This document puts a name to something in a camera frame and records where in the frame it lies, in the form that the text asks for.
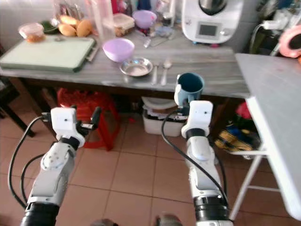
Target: green cutting board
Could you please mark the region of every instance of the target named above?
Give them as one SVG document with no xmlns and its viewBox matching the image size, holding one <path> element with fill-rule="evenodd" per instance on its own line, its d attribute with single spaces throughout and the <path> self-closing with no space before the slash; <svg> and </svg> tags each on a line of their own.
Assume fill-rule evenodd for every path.
<svg viewBox="0 0 301 226">
<path fill-rule="evenodd" d="M 2 68 L 79 71 L 93 47 L 92 38 L 61 37 L 47 35 L 45 40 L 18 43 L 0 58 Z"/>
</svg>

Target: cup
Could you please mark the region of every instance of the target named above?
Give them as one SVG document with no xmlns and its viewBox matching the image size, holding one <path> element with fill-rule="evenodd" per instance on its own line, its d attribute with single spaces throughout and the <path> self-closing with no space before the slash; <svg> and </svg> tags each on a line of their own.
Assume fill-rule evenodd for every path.
<svg viewBox="0 0 301 226">
<path fill-rule="evenodd" d="M 204 79 L 196 73 L 179 74 L 174 92 L 175 102 L 183 106 L 192 100 L 199 100 L 204 85 Z"/>
</svg>

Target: metal bowl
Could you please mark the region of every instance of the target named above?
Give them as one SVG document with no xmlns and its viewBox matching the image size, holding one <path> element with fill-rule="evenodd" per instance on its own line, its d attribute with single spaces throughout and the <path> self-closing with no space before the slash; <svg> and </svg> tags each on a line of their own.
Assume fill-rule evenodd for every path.
<svg viewBox="0 0 301 226">
<path fill-rule="evenodd" d="M 152 69 L 151 61 L 145 58 L 132 58 L 124 61 L 120 66 L 122 73 L 134 77 L 147 75 Z"/>
</svg>

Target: white wall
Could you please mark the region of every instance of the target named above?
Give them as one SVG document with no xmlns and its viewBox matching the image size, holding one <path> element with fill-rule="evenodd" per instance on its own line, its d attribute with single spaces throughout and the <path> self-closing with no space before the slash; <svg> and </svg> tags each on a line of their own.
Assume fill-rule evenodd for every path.
<svg viewBox="0 0 301 226">
<path fill-rule="evenodd" d="M 84 0 L 76 0 L 84 6 Z M 244 9 L 235 35 L 226 44 L 235 52 L 241 52 L 257 24 L 256 5 L 260 0 L 244 0 Z M 154 7 L 156 0 L 151 0 Z M 4 49 L 16 44 L 21 36 L 18 27 L 29 22 L 41 22 L 52 18 L 52 0 L 0 0 L 0 43 Z"/>
</svg>

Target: red plastic stool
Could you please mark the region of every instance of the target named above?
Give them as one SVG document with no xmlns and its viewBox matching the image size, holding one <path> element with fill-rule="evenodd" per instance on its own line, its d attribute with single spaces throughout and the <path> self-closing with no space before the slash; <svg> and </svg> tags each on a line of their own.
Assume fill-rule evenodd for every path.
<svg viewBox="0 0 301 226">
<path fill-rule="evenodd" d="M 112 98 L 108 94 L 91 91 L 71 91 L 61 88 L 57 93 L 57 100 L 61 107 L 70 107 L 72 105 L 76 105 L 77 118 L 82 121 L 90 121 L 90 118 L 97 106 L 99 106 L 103 112 L 111 111 L 114 119 L 117 122 L 117 126 L 113 133 L 110 134 L 102 112 L 97 128 L 99 141 L 86 141 L 84 147 L 99 148 L 105 146 L 107 151 L 113 148 L 114 140 L 120 129 L 120 117 L 117 113 Z"/>
</svg>

